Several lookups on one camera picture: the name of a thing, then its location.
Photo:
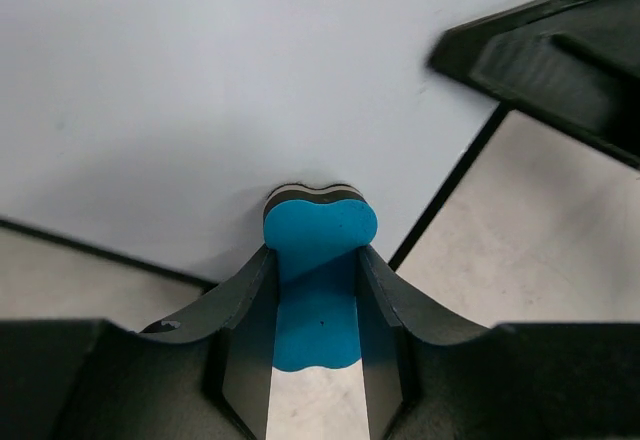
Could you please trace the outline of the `blue whiteboard eraser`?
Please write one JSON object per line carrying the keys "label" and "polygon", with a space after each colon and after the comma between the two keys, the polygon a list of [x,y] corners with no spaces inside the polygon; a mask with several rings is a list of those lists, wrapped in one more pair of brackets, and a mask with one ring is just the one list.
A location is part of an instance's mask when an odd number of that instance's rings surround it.
{"label": "blue whiteboard eraser", "polygon": [[291,183],[269,194],[263,237],[278,267],[276,369],[342,369],[360,359],[358,251],[377,228],[374,210],[350,185]]}

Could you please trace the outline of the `black framed whiteboard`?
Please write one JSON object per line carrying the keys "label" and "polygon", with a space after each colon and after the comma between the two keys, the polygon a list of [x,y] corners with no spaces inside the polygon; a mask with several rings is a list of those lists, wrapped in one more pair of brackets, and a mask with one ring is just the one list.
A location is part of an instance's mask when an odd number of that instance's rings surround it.
{"label": "black framed whiteboard", "polygon": [[425,69],[529,0],[1,0],[1,212],[224,279],[287,182],[348,183],[392,256],[495,103]]}

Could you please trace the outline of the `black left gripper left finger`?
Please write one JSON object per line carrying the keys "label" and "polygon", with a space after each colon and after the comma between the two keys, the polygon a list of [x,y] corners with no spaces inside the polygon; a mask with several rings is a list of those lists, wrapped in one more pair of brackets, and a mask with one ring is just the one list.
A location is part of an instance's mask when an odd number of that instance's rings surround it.
{"label": "black left gripper left finger", "polygon": [[276,254],[262,246],[230,279],[141,333],[171,345],[207,341],[202,393],[250,439],[266,437],[278,300]]}

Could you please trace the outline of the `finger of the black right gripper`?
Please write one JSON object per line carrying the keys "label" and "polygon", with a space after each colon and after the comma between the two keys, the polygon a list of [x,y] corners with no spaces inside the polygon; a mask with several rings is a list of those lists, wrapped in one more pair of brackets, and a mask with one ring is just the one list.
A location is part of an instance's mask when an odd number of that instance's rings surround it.
{"label": "finger of the black right gripper", "polygon": [[639,0],[536,0],[446,31],[428,65],[639,165]]}

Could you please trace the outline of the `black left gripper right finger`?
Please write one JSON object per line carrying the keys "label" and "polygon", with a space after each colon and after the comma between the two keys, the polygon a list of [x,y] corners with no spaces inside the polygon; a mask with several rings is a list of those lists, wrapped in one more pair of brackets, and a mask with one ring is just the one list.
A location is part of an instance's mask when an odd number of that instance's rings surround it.
{"label": "black left gripper right finger", "polygon": [[410,285],[370,247],[358,252],[356,301],[371,438],[492,438],[489,330]]}

